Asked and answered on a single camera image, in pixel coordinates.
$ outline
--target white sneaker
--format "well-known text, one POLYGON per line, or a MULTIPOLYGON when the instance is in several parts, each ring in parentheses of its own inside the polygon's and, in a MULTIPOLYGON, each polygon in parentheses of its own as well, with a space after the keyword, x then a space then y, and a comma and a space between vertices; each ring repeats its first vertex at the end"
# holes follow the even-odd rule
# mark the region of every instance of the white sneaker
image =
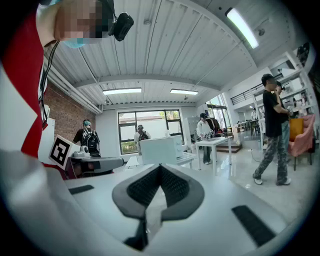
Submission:
POLYGON ((257 184, 257 185, 262 185, 262 183, 263 183, 263 182, 262 182, 262 179, 257 179, 257 178, 255 178, 253 174, 252 174, 252 177, 253 177, 253 179, 254 179, 254 183, 255 183, 255 184, 257 184))
POLYGON ((290 179, 290 178, 287 178, 287 179, 286 179, 286 182, 284 182, 284 183, 279 183, 279 182, 277 182, 276 185, 277 185, 277 186, 282 186, 282 185, 288 186, 288 185, 290 185, 290 183, 291 183, 291 179, 290 179))

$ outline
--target staircase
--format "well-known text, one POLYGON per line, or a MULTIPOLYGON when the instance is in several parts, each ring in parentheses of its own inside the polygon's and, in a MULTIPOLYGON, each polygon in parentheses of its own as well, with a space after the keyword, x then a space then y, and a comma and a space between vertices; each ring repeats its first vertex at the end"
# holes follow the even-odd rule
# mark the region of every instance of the staircase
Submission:
MULTIPOLYGON (((235 142, 231 142, 231 152, 232 153, 237 153, 240 149, 242 149, 242 145, 237 145, 235 142)), ((229 153, 229 146, 228 142, 222 143, 218 146, 216 146, 216 151, 217 152, 224 152, 224 153, 229 153)))

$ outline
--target floor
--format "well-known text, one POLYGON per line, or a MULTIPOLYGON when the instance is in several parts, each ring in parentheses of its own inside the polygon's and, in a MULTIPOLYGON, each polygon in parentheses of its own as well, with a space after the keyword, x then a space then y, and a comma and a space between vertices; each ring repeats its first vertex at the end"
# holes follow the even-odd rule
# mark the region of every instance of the floor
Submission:
MULTIPOLYGON (((229 154, 217 153, 217 170, 215 175, 229 179, 241 187, 249 190, 260 199, 267 202, 270 206, 278 210, 284 219, 291 223, 295 218, 304 213, 308 206, 309 199, 314 194, 315 187, 319 186, 320 181, 320 150, 317 149, 312 154, 312 165, 310 165, 310 155, 304 154, 297 158, 296 171, 294 171, 294 158, 289 157, 288 177, 291 178, 289 186, 277 186, 277 160, 276 157, 262 175, 263 184, 256 185, 252 174, 258 167, 263 158, 263 153, 258 150, 260 146, 260 136, 251 137, 250 133, 242 132, 238 134, 242 142, 242 149, 232 154, 232 165, 229 164, 229 154)), ((195 172, 213 172, 212 163, 205 165, 202 163, 201 150, 201 170, 198 168, 198 159, 192 161, 195 172)), ((124 166, 115 170, 120 172, 124 166)), ((164 193, 159 189, 154 200, 147 209, 148 234, 150 239, 160 228, 161 210, 166 208, 164 193)))

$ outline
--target large window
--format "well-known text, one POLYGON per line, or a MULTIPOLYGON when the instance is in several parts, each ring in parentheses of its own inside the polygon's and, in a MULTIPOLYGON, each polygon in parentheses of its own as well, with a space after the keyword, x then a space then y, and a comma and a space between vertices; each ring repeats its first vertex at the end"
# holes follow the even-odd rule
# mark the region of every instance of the large window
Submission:
POLYGON ((220 129, 226 129, 231 126, 226 103, 222 94, 214 97, 207 103, 208 113, 210 118, 215 118, 219 125, 220 129))
POLYGON ((118 114, 121 154, 137 153, 134 136, 138 125, 143 125, 152 139, 164 138, 169 130, 171 136, 181 135, 184 143, 179 110, 136 111, 118 114))

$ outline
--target black backpack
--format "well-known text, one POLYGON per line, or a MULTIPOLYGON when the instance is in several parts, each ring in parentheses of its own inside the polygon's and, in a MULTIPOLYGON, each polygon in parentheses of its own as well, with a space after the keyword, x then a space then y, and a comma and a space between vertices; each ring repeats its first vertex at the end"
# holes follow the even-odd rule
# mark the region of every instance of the black backpack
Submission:
POLYGON ((144 141, 144 140, 149 140, 149 137, 148 137, 146 131, 144 131, 144 132, 139 136, 139 141, 144 141))
POLYGON ((89 153, 92 155, 92 153, 100 153, 100 140, 98 136, 95 133, 95 130, 91 129, 91 131, 88 131, 87 128, 83 128, 83 141, 81 143, 81 146, 88 147, 89 153))

